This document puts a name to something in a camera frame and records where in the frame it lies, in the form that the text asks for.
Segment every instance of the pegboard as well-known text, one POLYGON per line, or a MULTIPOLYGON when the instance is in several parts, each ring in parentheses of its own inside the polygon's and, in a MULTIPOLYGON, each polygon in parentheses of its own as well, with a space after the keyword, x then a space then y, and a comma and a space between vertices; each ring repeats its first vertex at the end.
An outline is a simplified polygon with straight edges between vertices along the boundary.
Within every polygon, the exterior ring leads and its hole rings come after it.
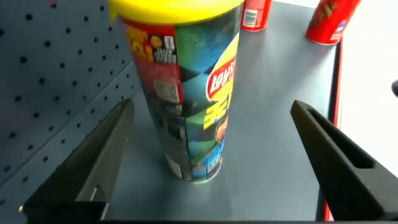
POLYGON ((0 1, 0 220, 141 88, 105 1, 0 1))

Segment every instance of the can lid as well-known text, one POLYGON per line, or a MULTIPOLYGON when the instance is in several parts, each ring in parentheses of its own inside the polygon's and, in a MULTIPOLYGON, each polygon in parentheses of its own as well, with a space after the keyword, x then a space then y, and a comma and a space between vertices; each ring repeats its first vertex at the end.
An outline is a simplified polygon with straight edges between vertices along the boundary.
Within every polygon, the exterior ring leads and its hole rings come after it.
POLYGON ((243 0, 109 0, 111 22, 117 15, 150 24, 202 21, 240 5, 243 0))

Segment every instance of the cylindrical container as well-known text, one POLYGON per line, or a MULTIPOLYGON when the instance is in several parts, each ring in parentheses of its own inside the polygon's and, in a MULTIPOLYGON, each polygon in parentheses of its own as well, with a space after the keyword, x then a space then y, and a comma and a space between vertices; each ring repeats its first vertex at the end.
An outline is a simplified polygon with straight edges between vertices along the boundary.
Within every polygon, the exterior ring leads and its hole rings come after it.
POLYGON ((120 15, 171 170, 210 180, 223 161, 243 0, 109 0, 120 15))
POLYGON ((272 0, 245 0, 243 5, 242 29, 260 31, 267 27, 272 0))
POLYGON ((337 44, 361 0, 321 0, 305 35, 311 41, 337 44))

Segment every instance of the gray table surface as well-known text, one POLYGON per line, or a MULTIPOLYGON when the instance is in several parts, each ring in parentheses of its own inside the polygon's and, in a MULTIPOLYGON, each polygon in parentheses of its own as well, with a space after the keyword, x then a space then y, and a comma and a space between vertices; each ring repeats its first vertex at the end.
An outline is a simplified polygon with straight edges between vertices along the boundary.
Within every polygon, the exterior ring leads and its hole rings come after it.
POLYGON ((328 113, 335 47, 304 37, 313 9, 273 2, 264 32, 241 32, 220 173, 189 184, 169 170, 143 93, 111 206, 118 219, 314 220, 319 185, 294 100, 328 113))

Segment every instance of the lay's stax chip canister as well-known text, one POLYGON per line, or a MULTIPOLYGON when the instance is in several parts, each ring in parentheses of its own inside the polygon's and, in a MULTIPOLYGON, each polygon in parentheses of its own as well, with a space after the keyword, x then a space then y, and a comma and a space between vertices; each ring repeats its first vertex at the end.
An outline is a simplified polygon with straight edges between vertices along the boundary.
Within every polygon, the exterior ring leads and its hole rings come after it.
POLYGON ((203 182, 223 162, 243 0, 109 0, 123 21, 172 171, 203 182))

